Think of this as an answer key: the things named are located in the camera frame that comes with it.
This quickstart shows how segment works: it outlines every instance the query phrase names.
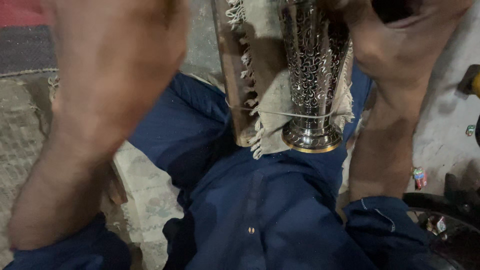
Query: leg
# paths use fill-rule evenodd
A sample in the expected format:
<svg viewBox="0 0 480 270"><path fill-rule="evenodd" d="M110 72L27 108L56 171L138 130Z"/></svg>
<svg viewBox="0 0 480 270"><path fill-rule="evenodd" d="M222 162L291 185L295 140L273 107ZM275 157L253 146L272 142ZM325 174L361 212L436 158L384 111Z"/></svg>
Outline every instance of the leg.
<svg viewBox="0 0 480 270"><path fill-rule="evenodd" d="M190 191L219 156L235 148L225 94L177 74L129 141L175 186Z"/></svg>

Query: silver vase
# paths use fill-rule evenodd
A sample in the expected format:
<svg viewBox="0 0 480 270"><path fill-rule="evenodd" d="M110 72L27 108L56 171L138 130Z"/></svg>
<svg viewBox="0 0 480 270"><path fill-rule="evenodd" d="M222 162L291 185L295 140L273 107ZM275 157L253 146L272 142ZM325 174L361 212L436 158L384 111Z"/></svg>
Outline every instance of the silver vase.
<svg viewBox="0 0 480 270"><path fill-rule="evenodd" d="M279 17L295 114L329 114L350 42L347 27L331 22L317 0L280 0ZM342 143L342 133L330 117L293 117L282 139L292 149L324 153Z"/></svg>

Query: blue cloth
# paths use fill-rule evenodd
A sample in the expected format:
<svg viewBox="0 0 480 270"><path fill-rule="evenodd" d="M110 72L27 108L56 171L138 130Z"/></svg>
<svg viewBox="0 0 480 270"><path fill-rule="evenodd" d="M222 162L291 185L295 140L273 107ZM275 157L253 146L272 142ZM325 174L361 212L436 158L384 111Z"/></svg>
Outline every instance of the blue cloth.
<svg viewBox="0 0 480 270"><path fill-rule="evenodd" d="M324 154L289 150L254 160L248 148L234 143L225 95L176 75L130 138L181 189L178 202L185 217L164 227L165 269L427 269L426 235L401 200L353 202L345 208L345 228L335 212L345 142L370 86L355 67L351 92L356 118L346 125L342 146ZM66 265L85 254L95 255L92 266L70 269L120 269L105 262L122 259L124 253L103 252L97 244L106 249L107 241L94 239L95 249L75 250L85 246L77 238L49 247L54 254L61 245L71 247L55 259L43 259L41 250L18 251L7 269L60 269L59 261Z"/></svg>

